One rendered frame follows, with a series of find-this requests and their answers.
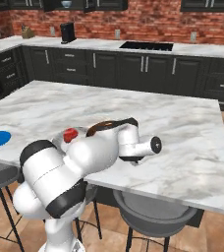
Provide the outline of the red cooked food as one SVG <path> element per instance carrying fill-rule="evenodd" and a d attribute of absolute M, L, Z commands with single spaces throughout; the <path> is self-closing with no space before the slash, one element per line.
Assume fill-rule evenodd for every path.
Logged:
<path fill-rule="evenodd" d="M 63 139 L 65 143 L 70 143 L 79 135 L 79 132 L 75 128 L 68 128 L 64 131 Z"/>

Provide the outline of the dark lower cupboard run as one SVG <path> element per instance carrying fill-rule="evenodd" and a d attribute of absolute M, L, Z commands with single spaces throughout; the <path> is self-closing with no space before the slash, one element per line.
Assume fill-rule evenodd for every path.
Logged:
<path fill-rule="evenodd" d="M 224 59 L 20 46 L 25 81 L 215 98 L 224 111 Z"/>

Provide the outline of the dark cupboard run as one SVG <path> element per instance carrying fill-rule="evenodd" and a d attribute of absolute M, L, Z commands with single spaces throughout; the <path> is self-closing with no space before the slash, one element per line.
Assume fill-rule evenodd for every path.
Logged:
<path fill-rule="evenodd" d="M 72 6 L 64 8 L 61 1 L 68 0 L 0 0 L 2 10 L 55 10 L 84 11 L 125 11 L 128 9 L 128 0 L 71 0 Z"/>
<path fill-rule="evenodd" d="M 20 46 L 25 81 L 215 98 L 224 111 L 224 59 Z"/>

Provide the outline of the black sink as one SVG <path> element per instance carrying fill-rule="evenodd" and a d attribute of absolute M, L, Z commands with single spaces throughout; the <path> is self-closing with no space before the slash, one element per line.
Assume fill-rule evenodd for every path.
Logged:
<path fill-rule="evenodd" d="M 173 43 L 126 41 L 119 48 L 172 51 Z"/>

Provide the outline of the black coffee machine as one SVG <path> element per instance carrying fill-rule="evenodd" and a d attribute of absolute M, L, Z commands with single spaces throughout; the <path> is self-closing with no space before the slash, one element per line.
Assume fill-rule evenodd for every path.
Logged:
<path fill-rule="evenodd" d="M 75 27 L 73 23 L 65 23 L 60 25 L 61 35 L 62 35 L 62 44 L 72 42 L 76 39 L 75 36 Z"/>

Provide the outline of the dark upper cupboard run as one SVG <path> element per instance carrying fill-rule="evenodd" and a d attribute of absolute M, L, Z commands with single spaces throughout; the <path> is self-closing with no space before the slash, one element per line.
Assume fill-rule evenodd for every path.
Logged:
<path fill-rule="evenodd" d="M 0 0 L 2 10 L 55 10 L 84 11 L 125 11 L 128 9 L 128 0 L 71 0 L 72 6 L 64 8 L 61 1 L 68 0 Z"/>

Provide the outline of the wooden knife block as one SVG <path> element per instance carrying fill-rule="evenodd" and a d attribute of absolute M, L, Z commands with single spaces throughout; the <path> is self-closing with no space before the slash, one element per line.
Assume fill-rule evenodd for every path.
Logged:
<path fill-rule="evenodd" d="M 34 32 L 30 27 L 22 26 L 22 38 L 32 38 L 34 37 Z"/>

